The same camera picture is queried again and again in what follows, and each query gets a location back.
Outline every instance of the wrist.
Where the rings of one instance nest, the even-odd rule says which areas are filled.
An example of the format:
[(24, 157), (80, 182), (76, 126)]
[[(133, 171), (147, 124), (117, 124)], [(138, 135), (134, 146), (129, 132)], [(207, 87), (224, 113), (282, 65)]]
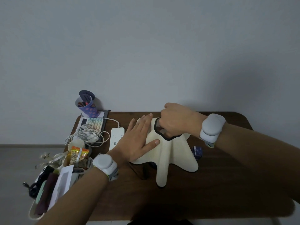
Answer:
[(116, 146), (112, 150), (107, 152), (107, 155), (110, 155), (118, 165), (118, 168), (120, 168), (125, 162), (126, 159), (122, 154), (122, 151)]
[(194, 112), (189, 121), (189, 127), (187, 133), (195, 137), (200, 136), (200, 131), (202, 129), (202, 122), (207, 118), (207, 116)]

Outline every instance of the wooden table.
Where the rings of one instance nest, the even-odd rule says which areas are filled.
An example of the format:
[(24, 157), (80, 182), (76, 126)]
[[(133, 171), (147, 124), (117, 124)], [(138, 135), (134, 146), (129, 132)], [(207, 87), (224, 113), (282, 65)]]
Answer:
[[(120, 126), (127, 129), (132, 118), (148, 113), (110, 112), (108, 118), (118, 120)], [(252, 129), (241, 114), (215, 113), (224, 116), (228, 123)], [(153, 117), (160, 117), (160, 112), (153, 112)], [(116, 123), (107, 120), (105, 131), (110, 132), (114, 127), (117, 127)], [(160, 189), (155, 181), (156, 170), (149, 167), (150, 178), (142, 181), (125, 165), (119, 171), (119, 179), (112, 181), (104, 191), (90, 220), (130, 220), (133, 215), (144, 213), (163, 213), (176, 219), (282, 217), (292, 214), (293, 201), (276, 185), (261, 181), (233, 157), (217, 148), (206, 147), (194, 136), (187, 141), (191, 147), (198, 145), (203, 148), (196, 173), (188, 173), (170, 164), (167, 185)], [(93, 149), (92, 158), (108, 149), (109, 141)], [(142, 165), (134, 168), (142, 173)]]

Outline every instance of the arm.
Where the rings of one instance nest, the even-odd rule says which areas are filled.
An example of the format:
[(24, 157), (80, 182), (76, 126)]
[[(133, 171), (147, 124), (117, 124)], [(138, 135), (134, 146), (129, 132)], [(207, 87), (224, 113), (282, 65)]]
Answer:
[[(176, 103), (161, 111), (160, 125), (169, 136), (189, 133), (199, 137), (205, 115)], [(300, 203), (300, 149), (259, 132), (225, 123), (216, 147), (243, 165), (279, 183)]]
[[(133, 119), (122, 139), (107, 153), (119, 168), (127, 161), (140, 158), (160, 143), (159, 140), (153, 140), (145, 145), (151, 120), (152, 114), (143, 116), (136, 125)], [(93, 167), (36, 224), (86, 224), (108, 184), (107, 175)]]

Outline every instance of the hand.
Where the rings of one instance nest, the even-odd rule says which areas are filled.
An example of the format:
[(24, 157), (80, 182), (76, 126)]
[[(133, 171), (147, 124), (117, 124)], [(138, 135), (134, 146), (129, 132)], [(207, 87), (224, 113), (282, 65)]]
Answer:
[(112, 157), (116, 155), (116, 160), (119, 162), (116, 161), (114, 157), (113, 160), (116, 161), (118, 166), (124, 161), (135, 161), (160, 143), (160, 140), (153, 140), (145, 145), (152, 117), (152, 114), (143, 116), (136, 125), (134, 125), (135, 120), (132, 119), (124, 136), (117, 145), (107, 153)]
[(207, 116), (177, 103), (166, 103), (161, 111), (159, 125), (167, 131), (167, 136), (189, 133), (199, 137), (202, 122)]

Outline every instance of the snack bag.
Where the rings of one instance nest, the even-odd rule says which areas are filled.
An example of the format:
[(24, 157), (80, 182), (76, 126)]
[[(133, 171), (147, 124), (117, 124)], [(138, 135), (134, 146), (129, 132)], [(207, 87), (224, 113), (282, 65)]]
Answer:
[(73, 165), (87, 158), (89, 150), (85, 148), (72, 146), (70, 153), (71, 153), (70, 165)]

